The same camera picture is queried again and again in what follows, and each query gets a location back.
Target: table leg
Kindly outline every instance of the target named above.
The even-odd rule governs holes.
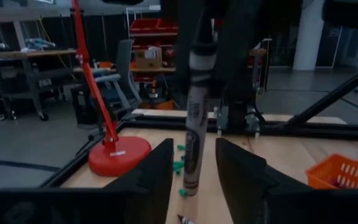
[[[3,88],[3,77],[1,74],[1,70],[0,70],[0,95],[1,95],[1,100],[2,103],[4,105],[4,109],[8,115],[9,118],[11,119],[16,119],[15,115],[14,115],[14,111],[11,109],[11,102],[9,100],[9,98],[5,97],[5,92],[4,92],[4,88]]]
[[[22,59],[24,73],[27,80],[27,84],[30,87],[32,95],[32,101],[34,102],[37,114],[42,121],[48,120],[48,115],[42,111],[41,99],[38,91],[38,80],[34,77],[34,72],[28,59]]]

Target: crayon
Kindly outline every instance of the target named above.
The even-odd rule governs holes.
[[[185,189],[180,189],[179,190],[179,194],[180,194],[180,196],[182,196],[182,197],[187,197],[187,193],[186,193],[186,190]]]
[[[183,146],[183,145],[177,145],[177,148],[180,151],[185,150],[185,146]]]
[[[182,224],[195,224],[184,216],[178,215],[178,218],[179,218],[180,223],[182,223]]]
[[[200,17],[190,52],[190,89],[187,99],[185,176],[183,188],[194,196],[200,182],[209,110],[209,83],[216,58],[211,21],[207,13]]]

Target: black equipment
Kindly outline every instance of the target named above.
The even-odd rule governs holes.
[[[165,224],[173,139],[103,189],[0,190],[0,223]]]
[[[216,162],[234,224],[358,223],[358,190],[314,190],[225,139]]]
[[[77,124],[96,124],[98,115],[94,106],[91,104],[91,90],[87,85],[78,85],[71,88],[73,107]]]

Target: plastic bin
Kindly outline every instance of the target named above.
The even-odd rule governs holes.
[[[131,34],[149,34],[157,32],[158,19],[136,19],[131,24]]]
[[[178,25],[168,19],[159,19],[157,24],[157,30],[159,33],[177,34]]]
[[[333,154],[306,171],[314,189],[358,189],[358,161]]]

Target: orange plastic basket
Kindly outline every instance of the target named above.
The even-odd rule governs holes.
[[[358,189],[358,161],[333,154],[306,171],[314,189]]]
[[[112,63],[111,62],[99,62],[99,68],[111,68]]]

